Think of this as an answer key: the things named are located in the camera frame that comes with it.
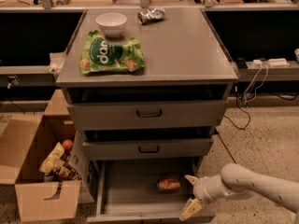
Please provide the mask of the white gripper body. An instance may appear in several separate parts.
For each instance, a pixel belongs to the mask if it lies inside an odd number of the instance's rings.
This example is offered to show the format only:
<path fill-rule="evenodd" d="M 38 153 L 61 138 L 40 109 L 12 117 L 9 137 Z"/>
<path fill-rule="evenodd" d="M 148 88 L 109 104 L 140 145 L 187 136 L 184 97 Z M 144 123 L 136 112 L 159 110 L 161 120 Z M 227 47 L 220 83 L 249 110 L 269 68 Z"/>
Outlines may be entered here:
<path fill-rule="evenodd" d="M 193 194 L 203 203 L 214 203 L 225 197 L 225 186 L 220 175 L 205 176 L 195 181 Z"/>

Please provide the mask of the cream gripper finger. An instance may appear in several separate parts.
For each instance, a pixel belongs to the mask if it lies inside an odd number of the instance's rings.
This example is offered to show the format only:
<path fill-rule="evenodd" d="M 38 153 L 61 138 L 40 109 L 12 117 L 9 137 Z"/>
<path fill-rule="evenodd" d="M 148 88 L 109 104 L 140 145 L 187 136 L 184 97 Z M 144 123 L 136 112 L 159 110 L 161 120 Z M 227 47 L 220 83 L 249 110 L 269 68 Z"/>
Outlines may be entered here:
<path fill-rule="evenodd" d="M 189 199 L 180 212 L 179 219 L 185 221 L 198 213 L 203 208 L 202 203 L 197 199 Z"/>
<path fill-rule="evenodd" d="M 185 178 L 194 186 L 198 180 L 196 176 L 185 175 Z"/>

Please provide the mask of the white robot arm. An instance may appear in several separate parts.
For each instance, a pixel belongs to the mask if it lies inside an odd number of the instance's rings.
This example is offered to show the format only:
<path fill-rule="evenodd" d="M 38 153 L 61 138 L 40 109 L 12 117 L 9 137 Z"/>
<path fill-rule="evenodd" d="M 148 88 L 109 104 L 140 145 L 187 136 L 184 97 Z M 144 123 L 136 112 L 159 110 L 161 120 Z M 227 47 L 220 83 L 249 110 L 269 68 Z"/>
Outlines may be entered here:
<path fill-rule="evenodd" d="M 235 163 L 228 163 L 218 175 L 185 175 L 192 184 L 194 199 L 189 199 L 180 213 L 185 221 L 197 214 L 204 204 L 218 199 L 243 200 L 258 193 L 296 214 L 294 224 L 299 224 L 299 183 L 269 175 L 261 175 Z"/>

